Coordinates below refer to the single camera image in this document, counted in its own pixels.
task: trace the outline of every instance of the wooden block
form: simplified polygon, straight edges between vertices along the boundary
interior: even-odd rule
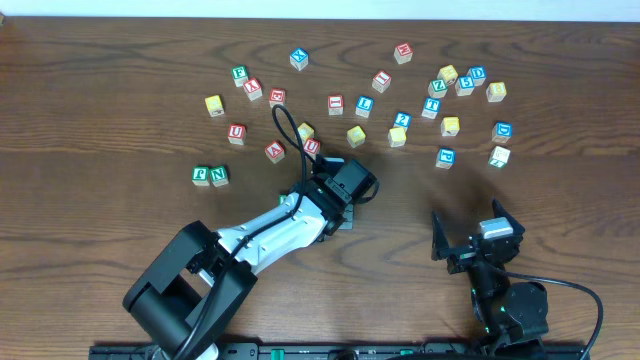
[[[242,84],[244,92],[249,97],[249,100],[253,101],[262,96],[262,86],[258,82],[258,79],[251,78],[246,83]]]
[[[301,71],[309,64],[309,54],[301,48],[297,48],[289,56],[289,61],[294,68]]]
[[[401,127],[394,127],[389,129],[389,145],[391,147],[398,147],[404,145],[407,142],[406,131]]]
[[[204,103],[207,105],[207,111],[211,117],[224,114],[224,107],[222,106],[222,100],[220,95],[214,95],[204,99]]]
[[[356,115],[368,118],[371,110],[373,110],[373,99],[360,96],[356,104]]]
[[[300,134],[300,138],[302,139],[302,144],[307,142],[308,139],[313,139],[313,128],[307,123],[302,123],[300,126],[298,126],[298,133]]]
[[[342,95],[329,96],[329,115],[342,115],[344,113],[344,99]]]
[[[458,96],[467,96],[471,95],[473,92],[473,79],[469,76],[460,76],[458,81],[456,81],[456,94]]]
[[[473,79],[473,85],[478,87],[484,84],[484,81],[487,79],[487,72],[484,70],[483,66],[475,66],[469,69],[467,76],[471,76],[471,79]]]
[[[247,134],[247,128],[244,125],[229,126],[229,142],[236,145],[244,145],[244,137]]]
[[[393,127],[400,127],[407,132],[411,125],[411,115],[407,113],[399,112],[396,114],[396,119],[393,121]]]
[[[351,130],[347,131],[347,141],[352,148],[356,148],[362,144],[364,144],[364,140],[367,135],[365,135],[364,131],[360,126],[356,126]]]
[[[274,107],[276,105],[284,106],[284,101],[287,97],[287,92],[283,89],[271,89],[271,94],[269,95],[269,106]]]
[[[380,70],[380,72],[373,77],[373,83],[371,84],[374,89],[378,90],[381,93],[387,90],[389,88],[389,85],[391,85],[391,75],[382,70]]]
[[[493,127],[493,132],[491,133],[491,140],[497,143],[506,143],[511,139],[512,134],[511,124],[498,122],[496,126]]]
[[[266,149],[264,149],[264,152],[267,154],[269,160],[274,164],[284,159],[285,155],[284,147],[278,141],[272,142]]]
[[[396,58],[398,64],[404,64],[411,61],[411,56],[413,56],[413,49],[409,43],[396,46],[396,49],[393,52],[393,57]]]
[[[308,139],[304,142],[304,151],[311,156],[313,160],[316,159],[316,155],[320,152],[320,142],[313,139]]]
[[[447,93],[447,83],[444,80],[433,80],[429,83],[429,96],[434,99],[444,97]]]
[[[489,102],[499,102],[507,96],[507,87],[503,82],[491,83],[487,87],[487,100]]]
[[[449,169],[456,161],[456,152],[451,149],[440,149],[438,158],[436,159],[436,167]]]
[[[227,170],[224,166],[217,166],[211,169],[211,183],[215,187],[220,187],[229,183],[229,176],[227,176]]]
[[[451,86],[458,79],[458,73],[453,65],[447,65],[438,72],[438,79],[444,80],[447,86]]]
[[[440,111],[440,100],[427,98],[424,102],[424,107],[422,108],[422,116],[435,119],[438,115],[438,111]]]
[[[509,161],[509,154],[511,154],[510,150],[496,146],[491,152],[491,157],[489,157],[489,165],[499,168],[504,167]]]
[[[442,136],[456,136],[460,131],[460,119],[457,117],[446,117],[440,124]]]
[[[233,77],[233,81],[236,83],[236,87],[242,86],[249,80],[249,72],[247,71],[247,67],[244,65],[236,66],[231,69],[231,76]]]
[[[194,167],[191,180],[198,186],[209,186],[209,168],[204,166]]]

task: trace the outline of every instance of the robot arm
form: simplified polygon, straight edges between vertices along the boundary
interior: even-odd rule
[[[344,221],[346,207],[361,202],[377,184],[355,160],[342,166],[342,160],[318,157],[317,163],[304,188],[294,186],[282,204],[245,224],[215,232],[200,221],[187,225],[131,287],[124,308],[167,357],[180,351],[187,359],[215,359],[213,342],[257,282],[256,275],[291,251],[332,235]],[[299,208],[291,214],[300,197]],[[245,240],[249,241],[237,250]],[[183,269],[199,274],[209,286],[219,282],[191,341],[186,340],[208,295],[198,295],[180,275]]]

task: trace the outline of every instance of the wire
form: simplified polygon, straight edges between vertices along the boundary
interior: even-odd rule
[[[280,126],[280,123],[278,122],[278,117],[276,115],[276,109],[282,110],[282,112],[284,112],[284,114],[287,116],[287,119],[289,119],[289,123],[291,124],[291,127],[293,128],[293,132],[296,134],[296,140],[298,141],[298,146],[296,146],[293,143],[293,141],[284,133],[284,130],[282,130],[282,127]],[[282,105],[276,105],[271,109],[271,115],[273,116],[273,122],[276,124],[276,127],[278,128],[278,130],[280,130],[280,133],[282,134],[282,136],[284,136],[285,139],[287,139],[287,141],[289,143],[291,143],[300,152],[300,158],[302,159],[302,176],[301,176],[301,179],[300,179],[300,187],[301,187],[301,189],[304,189],[305,181],[306,181],[306,178],[307,178],[307,161],[305,159],[305,155],[307,155],[309,157],[309,159],[311,159],[311,161],[313,161],[314,163],[315,163],[315,161],[309,156],[309,154],[307,154],[304,151],[303,145],[302,145],[302,138],[300,137],[300,133],[298,132],[298,128],[296,127],[296,123],[295,123],[295,121],[293,121],[293,118],[291,117],[291,114],[289,114],[289,111],[287,111],[287,109]],[[189,344],[191,344],[191,342],[193,341],[193,338],[198,333],[198,331],[200,331],[200,328],[202,327],[202,324],[204,323],[204,319],[206,319],[208,317],[209,313],[211,312],[211,307],[213,306],[213,299],[216,297],[218,291],[220,290],[220,284],[222,284],[222,279],[224,279],[225,275],[229,271],[229,268],[231,267],[231,264],[233,263],[233,259],[235,259],[236,255],[238,255],[238,252],[240,252],[240,250],[243,247],[245,247],[255,236],[259,235],[263,231],[271,228],[272,226],[275,226],[275,225],[283,222],[284,220],[288,219],[289,216],[291,216],[291,218],[294,219],[294,216],[295,216],[296,212],[298,212],[298,209],[300,209],[300,205],[302,204],[302,197],[303,197],[302,194],[300,194],[298,196],[298,200],[296,201],[296,204],[291,209],[291,211],[287,212],[284,216],[282,216],[282,217],[280,217],[280,218],[278,218],[278,219],[276,219],[276,220],[274,220],[274,221],[272,221],[272,222],[270,222],[270,223],[268,223],[266,225],[263,225],[262,227],[256,229],[255,231],[253,231],[249,235],[247,235],[244,238],[242,238],[242,241],[240,241],[238,243],[238,245],[236,245],[236,247],[233,249],[233,251],[229,255],[229,258],[227,259],[227,262],[223,265],[222,269],[220,270],[220,273],[216,277],[216,281],[213,283],[213,286],[211,287],[211,290],[209,290],[209,293],[207,294],[207,298],[204,301],[204,305],[202,305],[202,310],[200,311],[200,314],[198,315],[198,318],[196,319],[196,322],[193,324],[193,329],[191,330],[191,333],[189,334],[187,339],[183,342],[183,344],[180,347],[180,349],[178,350],[178,352],[176,352],[176,355],[173,357],[174,360],[183,360],[184,359],[184,357],[186,355],[186,349],[189,347]]]
[[[600,329],[602,328],[602,320],[604,318],[604,306],[602,306],[602,301],[600,300],[600,297],[598,296],[598,294],[596,294],[593,290],[589,289],[588,287],[582,286],[580,284],[572,283],[569,281],[512,273],[509,271],[498,269],[497,267],[493,266],[493,264],[489,263],[487,259],[484,258],[484,256],[482,256],[481,258],[487,264],[487,266],[489,267],[489,270],[497,274],[500,274],[503,276],[509,276],[516,279],[527,280],[527,281],[537,281],[537,282],[545,282],[545,283],[554,284],[554,285],[562,285],[562,286],[566,286],[571,289],[580,290],[589,294],[593,298],[593,300],[595,300],[596,305],[598,305],[598,319],[596,320],[596,326],[595,326],[595,329],[593,330],[593,334],[591,334],[591,338],[589,339],[589,342],[587,342],[587,345],[582,350],[582,355],[580,356],[580,358],[578,358],[578,360],[584,360],[587,358],[587,356],[589,355],[589,351],[591,351],[591,348],[596,343],[596,339],[600,334]]]

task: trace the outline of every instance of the white wall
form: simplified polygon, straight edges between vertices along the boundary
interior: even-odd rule
[[[640,22],[640,0],[0,0],[8,16]]]

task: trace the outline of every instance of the wooden table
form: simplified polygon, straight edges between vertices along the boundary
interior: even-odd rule
[[[420,342],[473,337],[465,275],[430,260],[430,213],[461,243],[490,217],[493,196],[527,228],[508,269],[559,277],[602,296],[594,359],[640,356],[640,26],[502,22],[366,22],[8,18],[0,30],[0,358],[82,359],[95,342],[146,341],[122,308],[129,286],[184,225],[235,225],[274,207],[299,177],[267,97],[250,102],[230,70],[248,66],[268,92],[287,90],[298,123],[322,152],[358,158],[381,181],[356,209],[355,229],[278,261],[228,333],[265,342]],[[409,41],[411,62],[393,47]],[[302,72],[289,64],[301,46]],[[443,138],[420,117],[438,69],[484,65],[508,95],[482,89],[444,99],[462,130]],[[379,94],[380,69],[392,76]],[[343,116],[327,95],[343,94]],[[210,118],[204,98],[226,114]],[[359,95],[375,98],[367,120]],[[407,145],[390,148],[397,111],[414,116]],[[506,168],[489,167],[491,129],[514,125]],[[229,124],[248,126],[246,146]],[[351,149],[346,131],[367,140]],[[458,152],[434,167],[441,146]],[[231,184],[200,189],[193,166],[225,164]],[[548,286],[547,340],[586,341],[595,304]]]

